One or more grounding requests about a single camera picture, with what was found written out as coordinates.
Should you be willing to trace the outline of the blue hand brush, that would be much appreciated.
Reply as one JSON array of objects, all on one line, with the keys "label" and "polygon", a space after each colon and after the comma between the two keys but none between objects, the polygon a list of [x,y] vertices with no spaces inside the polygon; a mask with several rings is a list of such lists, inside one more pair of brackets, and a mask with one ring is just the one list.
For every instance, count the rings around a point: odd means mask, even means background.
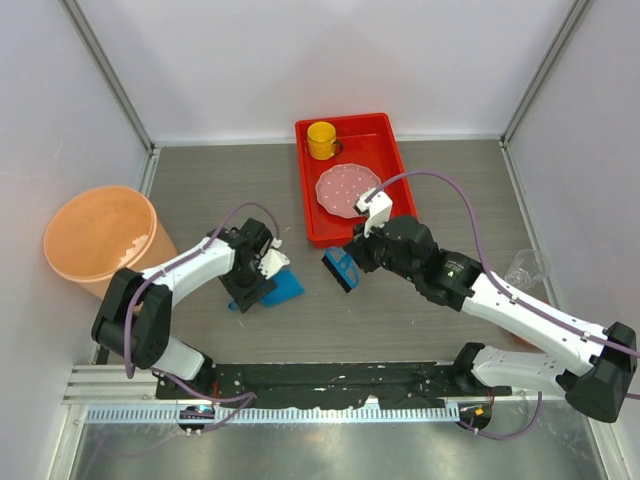
[{"label": "blue hand brush", "polygon": [[326,249],[322,263],[346,293],[351,292],[359,285],[357,265],[343,249],[337,247]]}]

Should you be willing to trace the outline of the blue plastic dustpan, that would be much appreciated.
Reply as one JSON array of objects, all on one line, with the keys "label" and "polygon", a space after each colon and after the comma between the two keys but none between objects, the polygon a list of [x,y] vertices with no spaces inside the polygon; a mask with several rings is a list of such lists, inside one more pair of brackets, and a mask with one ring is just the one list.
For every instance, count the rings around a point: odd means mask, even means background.
[{"label": "blue plastic dustpan", "polygon": [[[290,270],[281,270],[271,279],[276,283],[275,291],[268,294],[263,300],[256,304],[262,304],[265,307],[274,307],[296,298],[305,292],[296,276]],[[238,311],[233,301],[229,304],[229,309]]]}]

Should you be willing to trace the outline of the white paper scrap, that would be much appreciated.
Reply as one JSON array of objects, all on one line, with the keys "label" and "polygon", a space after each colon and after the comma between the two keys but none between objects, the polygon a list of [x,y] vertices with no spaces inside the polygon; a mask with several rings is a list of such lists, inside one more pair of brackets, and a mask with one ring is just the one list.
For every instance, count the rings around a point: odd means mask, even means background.
[{"label": "white paper scrap", "polygon": [[148,236],[141,235],[132,241],[131,246],[125,251],[124,255],[119,259],[118,266],[124,267],[131,262],[143,249],[147,243]]}]

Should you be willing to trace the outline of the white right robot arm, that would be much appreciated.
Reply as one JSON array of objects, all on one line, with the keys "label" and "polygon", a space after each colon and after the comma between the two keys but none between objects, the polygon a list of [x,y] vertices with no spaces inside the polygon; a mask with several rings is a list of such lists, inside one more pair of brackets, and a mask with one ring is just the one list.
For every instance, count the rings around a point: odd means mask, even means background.
[{"label": "white right robot arm", "polygon": [[484,386],[537,390],[563,396],[594,420],[617,421],[637,370],[631,327],[590,323],[517,290],[477,260],[440,248],[410,215],[372,228],[358,224],[345,250],[362,271],[390,271],[429,302],[487,320],[538,348],[536,354],[464,348],[451,371],[460,393]]}]

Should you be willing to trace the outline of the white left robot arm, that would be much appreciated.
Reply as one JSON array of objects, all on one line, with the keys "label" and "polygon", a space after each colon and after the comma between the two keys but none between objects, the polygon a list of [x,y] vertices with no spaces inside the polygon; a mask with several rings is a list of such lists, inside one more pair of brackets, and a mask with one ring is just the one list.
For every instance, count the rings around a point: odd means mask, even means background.
[{"label": "white left robot arm", "polygon": [[190,398],[213,392],[215,364],[171,334],[174,308],[218,279],[245,312],[276,289],[274,277],[290,264],[282,242],[260,221],[218,228],[191,249],[136,272],[124,267],[112,277],[91,330],[101,347],[120,355],[128,374],[135,368],[161,373]]}]

